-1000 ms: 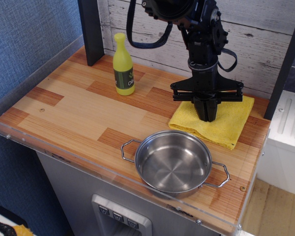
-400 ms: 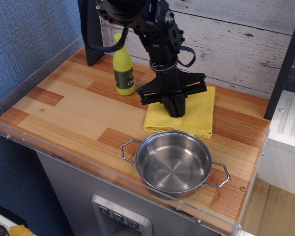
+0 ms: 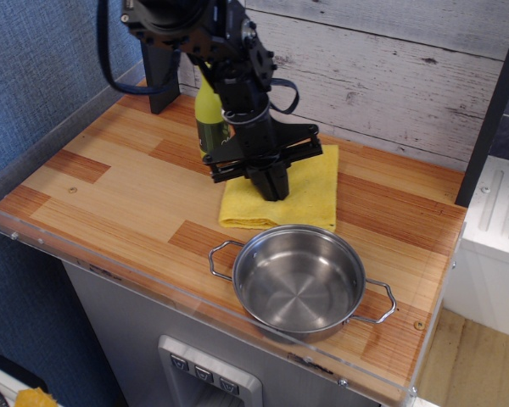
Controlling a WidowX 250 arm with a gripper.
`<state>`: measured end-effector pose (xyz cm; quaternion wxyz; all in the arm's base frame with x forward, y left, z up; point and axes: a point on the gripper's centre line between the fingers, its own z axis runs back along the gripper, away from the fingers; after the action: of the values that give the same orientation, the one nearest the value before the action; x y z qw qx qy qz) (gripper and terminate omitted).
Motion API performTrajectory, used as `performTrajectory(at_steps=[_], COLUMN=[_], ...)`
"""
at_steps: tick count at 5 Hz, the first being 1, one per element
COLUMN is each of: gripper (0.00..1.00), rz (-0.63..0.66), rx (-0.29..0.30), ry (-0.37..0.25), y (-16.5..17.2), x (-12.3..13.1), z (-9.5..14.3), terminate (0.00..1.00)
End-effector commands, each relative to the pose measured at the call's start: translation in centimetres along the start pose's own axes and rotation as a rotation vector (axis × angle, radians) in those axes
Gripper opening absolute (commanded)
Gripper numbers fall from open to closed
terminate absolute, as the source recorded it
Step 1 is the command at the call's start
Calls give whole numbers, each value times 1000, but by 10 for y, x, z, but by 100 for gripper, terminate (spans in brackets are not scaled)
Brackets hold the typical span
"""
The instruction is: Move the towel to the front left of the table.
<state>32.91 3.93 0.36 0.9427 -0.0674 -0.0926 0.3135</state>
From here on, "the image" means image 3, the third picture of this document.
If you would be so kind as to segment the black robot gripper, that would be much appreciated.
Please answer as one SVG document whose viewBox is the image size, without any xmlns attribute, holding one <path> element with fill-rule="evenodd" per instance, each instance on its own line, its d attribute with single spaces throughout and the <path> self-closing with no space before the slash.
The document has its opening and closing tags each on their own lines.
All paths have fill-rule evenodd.
<svg viewBox="0 0 509 407">
<path fill-rule="evenodd" d="M 287 169 L 322 154 L 314 124 L 282 123 L 270 115 L 234 126 L 235 135 L 206 154 L 203 162 L 215 182 L 246 177 L 266 201 L 289 195 Z"/>
</svg>

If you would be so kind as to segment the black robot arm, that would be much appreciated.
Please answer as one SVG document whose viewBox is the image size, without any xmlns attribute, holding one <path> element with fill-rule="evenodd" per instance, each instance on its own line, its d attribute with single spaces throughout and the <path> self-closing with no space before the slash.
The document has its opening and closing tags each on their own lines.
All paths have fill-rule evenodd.
<svg viewBox="0 0 509 407">
<path fill-rule="evenodd" d="M 273 52 L 262 44 L 255 22 L 238 1 L 125 1 L 122 21 L 149 46 L 185 53 L 221 100 L 222 116 L 235 131 L 204 157 L 214 181 L 243 176 L 268 201 L 289 194 L 288 167 L 321 154 L 316 125 L 272 118 Z"/>
</svg>

